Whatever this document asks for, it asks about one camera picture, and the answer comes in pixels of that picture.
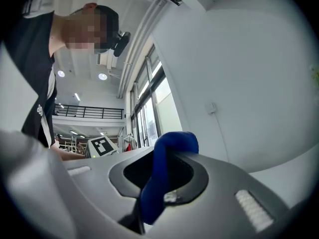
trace black cap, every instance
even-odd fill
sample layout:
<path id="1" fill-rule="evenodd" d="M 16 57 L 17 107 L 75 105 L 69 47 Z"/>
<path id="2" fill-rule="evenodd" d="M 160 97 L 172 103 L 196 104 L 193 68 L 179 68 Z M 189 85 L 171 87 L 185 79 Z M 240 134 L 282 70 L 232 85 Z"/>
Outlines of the black cap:
<path id="1" fill-rule="evenodd" d="M 111 8 L 103 5 L 96 6 L 95 10 L 100 15 L 106 16 L 106 40 L 96 43 L 94 47 L 95 53 L 104 53 L 119 41 L 119 15 Z"/>

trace black railing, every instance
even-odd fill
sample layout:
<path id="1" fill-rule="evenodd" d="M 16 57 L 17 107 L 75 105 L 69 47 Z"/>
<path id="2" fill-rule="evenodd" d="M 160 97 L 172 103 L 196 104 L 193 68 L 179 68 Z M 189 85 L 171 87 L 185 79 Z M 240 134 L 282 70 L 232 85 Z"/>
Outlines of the black railing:
<path id="1" fill-rule="evenodd" d="M 88 119 L 122 120 L 123 111 L 124 109 L 117 108 L 68 106 L 55 104 L 53 115 Z"/>

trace ear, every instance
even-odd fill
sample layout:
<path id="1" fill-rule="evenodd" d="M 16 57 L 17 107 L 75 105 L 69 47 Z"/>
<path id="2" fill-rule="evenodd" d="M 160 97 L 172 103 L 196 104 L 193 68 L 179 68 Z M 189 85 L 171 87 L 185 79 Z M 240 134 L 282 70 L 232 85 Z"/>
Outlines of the ear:
<path id="1" fill-rule="evenodd" d="M 96 6 L 97 4 L 95 2 L 90 2 L 83 6 L 83 10 L 94 9 Z"/>

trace window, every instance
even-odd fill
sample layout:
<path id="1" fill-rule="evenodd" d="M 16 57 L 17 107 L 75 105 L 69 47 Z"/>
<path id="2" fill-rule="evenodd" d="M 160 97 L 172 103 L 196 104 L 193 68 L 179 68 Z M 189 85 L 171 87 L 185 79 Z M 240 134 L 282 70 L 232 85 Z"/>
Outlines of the window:
<path id="1" fill-rule="evenodd" d="M 161 133 L 182 131 L 175 102 L 165 78 L 155 90 Z"/>
<path id="2" fill-rule="evenodd" d="M 142 94 L 145 92 L 146 88 L 149 85 L 149 78 L 146 63 L 142 67 L 141 73 L 136 81 L 136 89 L 137 89 L 137 99 L 140 99 Z"/>
<path id="3" fill-rule="evenodd" d="M 168 81 L 154 47 L 145 57 L 131 90 L 131 106 L 132 131 L 139 147 L 154 146 L 163 133 L 181 131 Z"/>
<path id="4" fill-rule="evenodd" d="M 151 50 L 149 59 L 150 59 L 151 72 L 152 72 L 152 78 L 153 78 L 155 74 L 159 71 L 159 69 L 161 68 L 161 61 L 159 59 L 159 56 L 155 48 Z"/>

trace white stripe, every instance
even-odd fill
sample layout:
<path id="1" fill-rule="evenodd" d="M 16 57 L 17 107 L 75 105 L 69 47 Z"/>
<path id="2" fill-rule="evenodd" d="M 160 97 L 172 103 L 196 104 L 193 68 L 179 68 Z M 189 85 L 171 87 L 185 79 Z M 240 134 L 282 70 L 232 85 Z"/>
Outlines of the white stripe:
<path id="1" fill-rule="evenodd" d="M 70 176 L 73 176 L 73 175 L 84 173 L 84 172 L 87 172 L 87 171 L 90 171 L 90 170 L 91 170 L 91 167 L 82 166 L 82 167 L 79 167 L 79 168 L 74 168 L 74 169 L 68 170 L 68 173 L 69 173 Z"/>
<path id="2" fill-rule="evenodd" d="M 257 203 L 247 190 L 240 190 L 235 195 L 256 232 L 269 227 L 274 220 L 267 214 L 262 206 Z"/>
<path id="3" fill-rule="evenodd" d="M 27 13 L 24 15 L 25 18 L 32 18 L 53 12 L 53 1 L 54 0 L 28 0 L 24 5 L 22 13 Z"/>
<path id="4" fill-rule="evenodd" d="M 43 128 L 45 138 L 48 142 L 48 146 L 50 148 L 50 146 L 52 144 L 52 139 L 51 139 L 51 134 L 50 134 L 50 128 L 49 128 L 48 122 L 46 121 L 46 117 L 45 117 L 44 113 L 43 113 L 42 118 L 41 118 L 41 125 Z"/>
<path id="5" fill-rule="evenodd" d="M 49 77 L 49 86 L 48 86 L 47 99 L 49 99 L 52 96 L 52 93 L 53 93 L 53 90 L 54 90 L 54 84 L 55 84 L 55 76 L 54 76 L 53 66 L 52 66 L 50 77 Z"/>

